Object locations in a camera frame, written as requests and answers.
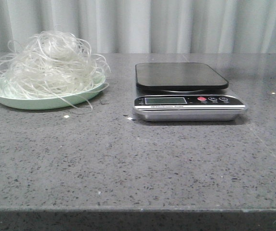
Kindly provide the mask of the light green round plate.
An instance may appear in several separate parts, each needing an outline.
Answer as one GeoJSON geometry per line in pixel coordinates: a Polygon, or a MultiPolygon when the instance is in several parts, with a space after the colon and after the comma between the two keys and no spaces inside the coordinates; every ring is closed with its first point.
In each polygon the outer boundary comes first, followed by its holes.
{"type": "Polygon", "coordinates": [[[0,103],[11,108],[24,110],[48,110],[72,106],[83,103],[97,96],[101,91],[108,87],[104,77],[99,77],[94,81],[94,87],[85,92],[79,92],[74,95],[66,95],[61,98],[39,98],[26,99],[15,94],[7,94],[4,80],[0,79],[0,103]]]}

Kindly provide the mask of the white pleated curtain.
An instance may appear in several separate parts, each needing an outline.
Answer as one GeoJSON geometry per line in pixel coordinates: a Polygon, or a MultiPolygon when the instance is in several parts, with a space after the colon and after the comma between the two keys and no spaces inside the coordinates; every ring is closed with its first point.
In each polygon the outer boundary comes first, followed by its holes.
{"type": "Polygon", "coordinates": [[[0,51],[53,29],[99,53],[276,53],[276,0],[0,0],[0,51]]]}

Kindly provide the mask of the white vermicelli noodle bundle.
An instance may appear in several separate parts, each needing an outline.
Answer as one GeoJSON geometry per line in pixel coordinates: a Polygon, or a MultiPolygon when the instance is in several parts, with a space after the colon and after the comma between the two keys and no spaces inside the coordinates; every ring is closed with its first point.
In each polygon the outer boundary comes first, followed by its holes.
{"type": "Polygon", "coordinates": [[[26,99],[63,97],[85,92],[109,73],[103,55],[71,33],[43,31],[20,50],[0,58],[0,79],[7,94],[26,99]]]}

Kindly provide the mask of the black silver kitchen scale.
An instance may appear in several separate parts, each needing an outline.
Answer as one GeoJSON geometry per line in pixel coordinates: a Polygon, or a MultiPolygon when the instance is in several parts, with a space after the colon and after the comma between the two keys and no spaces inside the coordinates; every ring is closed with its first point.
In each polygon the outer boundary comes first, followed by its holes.
{"type": "Polygon", "coordinates": [[[133,111],[145,121],[231,121],[248,107],[203,63],[135,66],[133,111]]]}

